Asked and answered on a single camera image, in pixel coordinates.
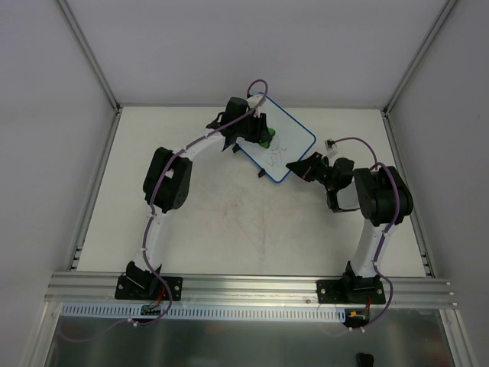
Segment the green bone-shaped eraser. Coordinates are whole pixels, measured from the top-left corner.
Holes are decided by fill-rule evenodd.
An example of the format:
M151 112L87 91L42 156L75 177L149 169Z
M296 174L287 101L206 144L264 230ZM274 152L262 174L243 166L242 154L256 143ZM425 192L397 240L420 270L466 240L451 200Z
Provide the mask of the green bone-shaped eraser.
M262 140L260 142L260 146L263 147L263 148L269 148L271 142L273 141L273 139L275 137L275 134L276 134L276 132L275 132L274 129L268 128L267 129L267 133L266 134L263 134L263 136L262 136Z

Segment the blue-framed whiteboard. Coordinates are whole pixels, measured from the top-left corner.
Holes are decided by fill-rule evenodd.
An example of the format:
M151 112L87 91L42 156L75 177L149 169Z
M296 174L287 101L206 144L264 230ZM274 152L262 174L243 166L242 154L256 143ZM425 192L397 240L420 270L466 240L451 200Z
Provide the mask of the blue-framed whiteboard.
M270 147L262 148L243 138L238 138L236 144L260 170L266 170L265 176L279 184L290 173L286 164L302 160L316 143L316 136L270 97L266 98L260 112L267 116L267 127L276 132Z

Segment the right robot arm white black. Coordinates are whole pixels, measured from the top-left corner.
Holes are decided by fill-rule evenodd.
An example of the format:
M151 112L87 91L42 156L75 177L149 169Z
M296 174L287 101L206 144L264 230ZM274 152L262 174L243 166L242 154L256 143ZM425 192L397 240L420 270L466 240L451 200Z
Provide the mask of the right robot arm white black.
M301 161L286 164L306 182L324 186L326 203L334 213L360 211L364 227L352 260L347 262L341 278L322 287L327 295L344 296L359 302L370 292L376 293L381 276L378 264L387 246L389 233L413 211L412 195L393 166L376 163L372 168L356 168L347 158L333 164L314 153Z

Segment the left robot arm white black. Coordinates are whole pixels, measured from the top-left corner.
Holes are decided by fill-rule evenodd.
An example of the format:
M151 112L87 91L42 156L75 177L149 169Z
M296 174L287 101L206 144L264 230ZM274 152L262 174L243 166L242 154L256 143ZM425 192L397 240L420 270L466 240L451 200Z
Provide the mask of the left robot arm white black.
M245 99L232 97L225 110L206 126L202 136L175 151L160 147L154 152L143 183L149 216L142 245L138 256L118 277L115 299L180 301L183 279L163 276L162 264L152 259L163 241L170 215L183 206L189 195L197 158L224 151L239 138L261 146L271 142L274 131L267 127L266 114L259 111L265 101L264 94Z

